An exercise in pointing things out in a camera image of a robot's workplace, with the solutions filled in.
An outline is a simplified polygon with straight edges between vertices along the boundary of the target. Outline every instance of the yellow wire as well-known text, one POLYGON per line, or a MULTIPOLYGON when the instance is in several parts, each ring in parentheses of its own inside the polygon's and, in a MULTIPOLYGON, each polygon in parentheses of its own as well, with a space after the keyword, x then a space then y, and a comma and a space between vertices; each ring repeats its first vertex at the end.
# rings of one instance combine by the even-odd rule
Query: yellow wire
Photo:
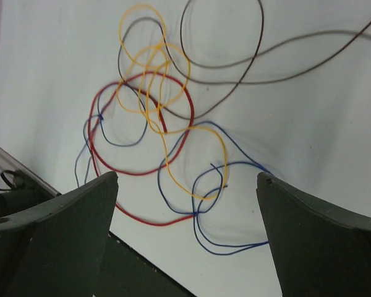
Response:
POLYGON ((148 125, 150 127, 150 129, 159 134, 160 137, 161 137, 161 140, 163 142, 163 147, 164 147, 164 152, 165 152, 165 162, 166 162, 166 167, 168 169, 168 173, 171 177, 171 179, 183 190, 185 191, 186 193, 190 194, 192 197, 194 198, 198 198, 198 199, 202 199, 202 200, 210 200, 210 199, 214 199, 216 196, 213 195, 213 196, 208 196, 208 197, 202 197, 202 196, 199 196, 199 195, 196 195, 196 194, 193 194, 191 193, 189 190, 187 190, 183 185, 181 185, 177 179, 173 176, 171 170, 170 170, 170 166, 169 166, 169 156, 168 156, 168 146, 166 144, 166 141, 165 141, 165 137, 164 135, 165 134, 178 134, 178 133, 181 133, 181 132, 184 132, 184 131, 189 131, 189 130, 193 130, 193 129, 198 129, 198 130, 203 130, 203 131, 208 131, 208 132, 211 132, 213 133, 215 136, 217 136, 217 138, 219 139, 220 141, 220 144, 221 144, 221 147, 223 149, 223 158, 224 158, 224 176, 223 176, 223 183, 221 185, 221 188, 224 188, 224 185, 226 184, 226 181, 227 181, 227 178, 228 178, 228 156, 227 156, 227 151, 226 151, 226 147, 225 147, 225 144, 224 144, 224 141, 223 139, 221 138, 221 136, 215 131, 215 130, 212 130, 210 128, 207 128, 207 127, 201 127, 201 126, 191 126, 191 127, 187 127, 187 128, 183 128, 183 129, 179 129, 179 130, 175 130, 175 131, 169 131, 169 132, 162 132, 162 130, 160 129, 159 125, 150 118, 150 113, 154 113, 156 111, 160 112, 164 107, 174 103, 176 100, 178 100, 180 98, 180 96, 183 94, 184 92, 184 89, 186 88, 186 85, 189 81, 189 77, 190 77, 190 72, 191 72, 191 66, 190 66, 190 61, 187 59, 187 57, 185 56, 185 54, 183 53, 183 51, 178 48, 177 46, 175 45, 172 45, 172 44, 169 44, 169 43, 165 43, 165 40, 164 40, 164 37, 165 37, 165 34, 166 34, 166 27, 165 27, 165 24, 164 24, 164 21, 163 21, 163 18, 162 16, 160 15, 160 13, 152 6, 148 5, 148 4, 136 4, 134 6, 132 6, 131 8, 129 8, 128 10, 126 10, 126 12, 124 13, 124 15, 122 16, 122 19, 120 21, 120 24, 119 24, 119 39, 120 39, 120 42, 121 42, 121 46, 123 47, 124 51, 127 53, 128 57, 130 58, 130 60, 132 61, 131 65, 129 66, 128 70, 126 71, 126 74, 124 76, 124 80, 120 81, 118 86, 117 86, 117 89, 116 89, 116 96, 117 96, 117 101, 118 103, 127 111, 131 112, 131 113, 138 113, 138 114, 142 114, 147 122, 148 122, 148 125), (126 47, 124 46, 124 43, 123 43, 123 40, 122 40, 122 37, 121 37, 121 33, 122 33, 122 25, 123 25, 123 22, 124 22, 124 19, 130 14, 132 13, 133 11, 136 11, 136 10, 139 10, 139 9, 149 9, 149 10, 152 10, 157 16, 158 18, 160 19, 161 21, 161 24, 162 24, 162 27, 163 27, 163 37, 162 37, 162 40, 157 44, 157 45, 153 45, 153 46, 148 46, 144 49, 142 49, 141 51, 139 51, 135 57, 132 57, 130 55, 130 53, 128 52, 128 50, 126 49, 126 47), (168 102, 166 102, 165 104, 161 104, 161 89, 162 89, 162 86, 163 86, 163 81, 166 77, 166 73, 168 71, 168 66, 172 63, 171 60, 168 60, 168 57, 166 56, 166 54, 164 53, 164 51, 162 50, 162 47, 166 45, 168 47, 171 47, 171 48, 174 48, 176 51, 178 51, 179 53, 181 53, 183 55, 183 57, 185 57, 186 61, 187 61, 187 64, 188 64, 188 72, 187 72, 187 79, 185 81, 185 83, 182 85, 182 89, 181 91, 179 92, 179 94, 177 94, 177 96, 175 96, 174 98, 170 99, 168 102), (150 50, 153 48, 153 53, 150 55, 150 58, 147 62, 147 64, 142 64, 142 63, 139 63, 137 61, 137 59, 143 54, 145 53, 146 51, 150 50), (156 56, 156 54, 160 52, 163 54, 163 56, 165 57, 165 63, 159 65, 159 66, 151 66, 151 62, 153 60, 153 58, 156 56), (145 80, 145 76, 146 76, 146 71, 148 71, 149 69, 153 70, 153 76, 152 78, 150 79, 150 83, 148 84, 148 88, 147 88, 147 91, 146 91, 146 104, 145 104, 145 112, 143 110, 143 107, 140 103, 140 100, 138 100, 139 102, 139 111, 136 111, 136 110, 132 110, 130 108, 126 108, 121 100, 119 99, 119 95, 118 95, 118 90, 119 88, 121 87, 121 85, 126 81, 126 77, 127 75, 129 74, 129 72, 133 69, 134 65, 139 65, 139 66, 142 66, 144 67, 144 70, 143 70, 143 74, 142 74, 142 81, 140 83, 140 86, 139 86, 139 92, 138 92, 138 97, 140 98, 140 95, 141 95, 141 90, 142 90, 142 86, 143 86, 143 83, 144 83, 144 80, 145 80), (159 93, 159 97, 158 97, 158 104, 157 104, 157 107, 150 110, 148 108, 148 105, 149 105, 149 94, 150 94, 150 90, 151 90, 151 86, 153 84, 153 81, 155 80, 155 77, 156 77, 156 73, 162 69, 164 67, 164 72, 163 72, 163 76, 162 76, 162 79, 161 79, 161 83, 160 83, 160 93, 159 93))

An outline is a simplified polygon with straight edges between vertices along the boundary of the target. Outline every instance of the white table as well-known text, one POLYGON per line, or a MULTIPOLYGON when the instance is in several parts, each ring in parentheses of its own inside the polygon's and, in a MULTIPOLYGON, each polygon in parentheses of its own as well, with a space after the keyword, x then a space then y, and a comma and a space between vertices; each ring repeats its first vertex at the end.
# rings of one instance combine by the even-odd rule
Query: white table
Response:
MULTIPOLYGON (((82 126, 94 94, 107 82, 118 79, 117 27, 124 11, 136 2, 3 2, 0 146, 58 191, 75 188, 74 160, 83 145, 82 126)), ((179 21, 186 1, 146 2, 162 13, 169 41, 179 44, 179 21)), ((264 0, 263 5, 263 49, 316 30, 359 30, 371 19, 371 0, 264 0)), ((207 64, 231 62, 254 50, 260 26, 256 1, 196 0, 191 11, 184 34, 187 49, 195 59, 207 64)), ((147 46, 152 31, 158 38, 157 28, 138 25, 127 41, 129 48, 136 52, 147 46)), ((246 80, 295 73, 327 57, 348 39, 318 37, 286 46, 257 60, 246 80)), ((192 75, 236 80, 244 68, 213 72, 193 67, 192 75)), ((229 88, 189 84, 197 113, 229 88)), ((125 94, 126 102, 134 102, 133 95, 127 99, 125 94)), ((186 114, 186 105, 178 108, 186 114)), ((119 141, 136 139, 142 119, 135 120, 134 115, 118 107, 114 113, 117 116, 105 123, 107 130, 119 141)), ((185 125, 173 117, 166 118, 170 127, 185 125)), ((356 41, 323 68, 298 79, 239 87, 207 118, 226 128, 251 156, 269 164, 269 169, 289 183, 371 216, 371 42, 356 41)), ((132 149, 113 149, 99 140, 96 146, 110 163, 142 170, 156 167, 163 157, 158 136, 150 132, 144 141, 132 149)), ((230 160, 244 160, 227 143, 230 160)), ((87 157, 83 156, 79 166, 81 176, 87 157)), ((221 161, 217 140, 195 132, 173 164, 173 172, 190 187, 196 175, 209 169, 210 162, 221 161)), ((257 174, 258 170, 241 166, 230 169, 228 189, 218 205, 202 217, 204 228, 216 240, 249 243, 266 238, 255 195, 257 174)), ((202 181, 201 192, 216 186, 215 178, 202 181)), ((163 187, 172 203, 189 209, 190 197, 171 182, 165 171, 163 187)), ((151 220, 177 218, 164 205, 155 175, 120 175, 118 199, 127 210, 151 220)), ((117 210, 111 231, 198 296, 281 294, 269 246, 235 256, 213 256, 195 241, 190 221, 153 228, 117 210)))

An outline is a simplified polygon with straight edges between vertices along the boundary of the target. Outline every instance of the red wire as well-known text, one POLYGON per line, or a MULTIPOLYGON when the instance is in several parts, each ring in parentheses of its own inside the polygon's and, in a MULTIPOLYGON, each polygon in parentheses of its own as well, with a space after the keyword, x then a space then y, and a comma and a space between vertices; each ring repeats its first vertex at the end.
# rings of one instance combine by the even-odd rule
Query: red wire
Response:
MULTIPOLYGON (((154 73, 153 71, 148 71, 146 72, 146 74, 152 74, 154 73)), ((163 74, 157 72, 156 73, 157 75, 160 75, 160 76, 163 76, 163 74)), ((135 75, 131 78, 129 78, 125 83, 128 83, 140 76, 142 76, 143 74, 138 74, 138 75, 135 75)), ((181 87, 183 86, 183 84, 177 80, 175 77, 172 77, 170 75, 165 75, 165 77, 167 77, 168 79, 170 80, 173 80, 175 81, 176 83, 178 83, 181 87)), ((150 173, 154 173, 156 171, 158 171, 158 168, 154 169, 154 170, 150 170, 150 171, 147 171, 147 172, 144 172, 144 173, 132 173, 132 172, 128 172, 128 171, 124 171, 124 170, 118 170, 116 168, 113 168, 112 166, 110 166, 109 164, 107 164, 99 155, 99 153, 96 151, 96 148, 95 146, 93 145, 93 138, 95 136, 95 131, 92 131, 91 132, 91 118, 92 118, 92 113, 93 113, 93 110, 95 108, 95 104, 96 104, 96 101, 97 101, 97 98, 101 95, 102 92, 104 92, 108 87, 112 86, 112 85, 117 85, 118 82, 111 82, 110 84, 108 85, 105 85, 94 97, 93 101, 92 101, 92 105, 91 105, 91 110, 90 110, 90 116, 89 116, 89 119, 88 119, 88 136, 89 136, 89 140, 90 140, 90 148, 91 148, 91 153, 92 153, 92 162, 93 162, 93 167, 95 169, 95 173, 97 176, 99 176, 99 171, 98 171, 98 168, 97 168, 97 165, 96 165, 96 160, 95 160, 95 155, 96 157, 99 159, 100 162, 102 162, 102 164, 104 164, 104 166, 106 166, 108 169, 110 170, 113 170, 113 171, 116 171, 118 173, 123 173, 123 174, 128 174, 128 175, 133 175, 133 176, 142 176, 142 175, 147 175, 147 174, 150 174, 150 173)), ((147 93, 143 90, 140 91, 140 93, 142 93, 143 95, 147 95, 147 93)), ((188 90, 184 87, 184 93, 186 94, 187 96, 187 99, 189 101, 189 105, 190 105, 190 121, 189 121, 189 127, 192 126, 192 123, 194 121, 194 105, 192 103, 192 99, 191 99, 191 96, 190 96, 190 93, 188 92, 188 90)), ((113 95, 111 96, 108 104, 101 110, 101 114, 104 113, 104 111, 106 110, 106 108, 111 104, 112 100, 114 99, 116 95, 116 92, 113 93, 113 95)), ((154 103, 154 105, 156 107, 158 107, 158 102, 156 99, 154 99, 153 97, 149 96, 149 99, 151 99, 154 103)), ((167 128, 166 128, 166 124, 165 124, 165 121, 164 121, 164 118, 162 116, 162 113, 160 111, 158 111, 158 116, 159 116, 159 119, 160 119, 160 122, 162 123, 162 127, 163 127, 163 130, 164 132, 167 132, 167 128)), ((99 122, 101 121, 100 118, 98 118, 96 120, 96 123, 95 125, 99 124, 99 122)), ((182 150, 183 146, 184 146, 184 142, 186 141, 186 138, 188 136, 188 133, 189 131, 187 131, 185 134, 184 134, 184 137, 180 143, 180 146, 178 148, 178 150, 176 151, 176 154, 173 156, 172 159, 170 159, 170 161, 168 162, 169 164, 172 163, 176 158, 177 156, 180 154, 180 151, 182 150)), ((164 226, 169 226, 169 225, 173 225, 175 223, 179 223, 181 221, 184 221, 184 220, 188 220, 190 218, 193 217, 193 215, 187 215, 187 216, 184 216, 184 217, 181 217, 181 218, 178 218, 178 219, 175 219, 173 221, 170 221, 170 222, 166 222, 166 223, 155 223, 155 222, 150 222, 150 221, 147 221, 147 220, 144 220, 142 218, 139 218, 137 217, 136 215, 133 215, 132 213, 126 211, 124 208, 121 207, 121 205, 116 202, 116 207, 117 209, 119 209, 123 214, 127 215, 128 217, 140 222, 140 223, 143 223, 143 224, 146 224, 146 225, 150 225, 150 226, 156 226, 156 227, 164 227, 164 226)))
MULTIPOLYGON (((156 74, 156 75, 159 75, 159 76, 163 76, 162 73, 159 73, 159 72, 154 72, 154 71, 146 71, 145 74, 156 74)), ((140 74, 137 74, 131 78, 129 78, 128 80, 125 81, 125 83, 128 83, 134 79, 137 79, 138 77, 142 76, 143 73, 140 73, 140 74)), ((181 87, 183 86, 183 84, 181 83, 180 80, 176 79, 175 77, 172 77, 170 75, 165 75, 165 77, 167 77, 168 79, 170 80, 173 80, 174 82, 176 82, 177 84, 179 84, 181 87)), ((158 171, 158 168, 155 168, 153 170, 150 170, 150 171, 146 171, 146 172, 131 172, 131 171, 126 171, 126 170, 121 170, 121 169, 117 169, 117 168, 114 168, 112 167, 110 164, 108 164, 101 156, 100 154, 96 151, 96 148, 95 146, 93 145, 93 138, 95 136, 95 132, 96 130, 92 131, 91 132, 91 118, 92 118, 92 113, 93 113, 93 110, 95 108, 95 103, 99 97, 99 94, 104 90, 105 87, 102 88, 102 90, 100 92, 98 92, 93 101, 92 101, 92 105, 91 105, 91 110, 90 110, 90 114, 89 114, 89 119, 88 119, 88 135, 90 136, 90 149, 91 151, 93 152, 93 156, 92 156, 92 162, 93 162, 93 167, 95 169, 95 173, 98 174, 98 168, 97 168, 97 165, 96 165, 96 160, 95 160, 95 157, 94 155, 96 155, 96 157, 99 159, 99 161, 105 166, 107 167, 107 169, 110 169, 110 170, 113 170, 117 173, 122 173, 122 174, 126 174, 126 175, 132 175, 132 176, 144 176, 144 175, 148 175, 148 174, 151 174, 151 173, 154 173, 154 172, 157 172, 158 171)), ((184 93, 185 95, 187 96, 187 99, 189 101, 189 105, 190 105, 190 121, 189 121, 189 125, 188 127, 191 127, 192 126, 192 123, 194 122, 194 104, 192 103, 192 99, 191 99, 191 96, 190 96, 190 93, 188 92, 187 88, 184 88, 184 93)), ((109 103, 106 105, 109 106, 109 104, 112 102, 112 100, 114 99, 115 97, 115 94, 116 92, 113 93, 113 95, 111 96, 110 98, 110 101, 109 103)), ((162 120, 162 115, 160 114, 160 119, 161 119, 161 122, 164 123, 164 121, 162 120)), ((100 121, 100 119, 97 119, 96 120, 96 124, 98 124, 100 121)), ((174 154, 174 156, 172 157, 172 159, 170 159, 168 161, 168 163, 172 163, 176 158, 177 156, 180 154, 180 151, 181 149, 183 148, 184 146, 184 142, 187 140, 187 137, 188 137, 188 134, 189 134, 189 131, 187 131, 185 134, 184 134, 184 137, 183 139, 181 140, 181 143, 180 143, 180 146, 179 148, 177 149, 176 153, 174 154)), ((163 164, 161 166, 161 168, 165 168, 166 167, 166 164, 163 164)))

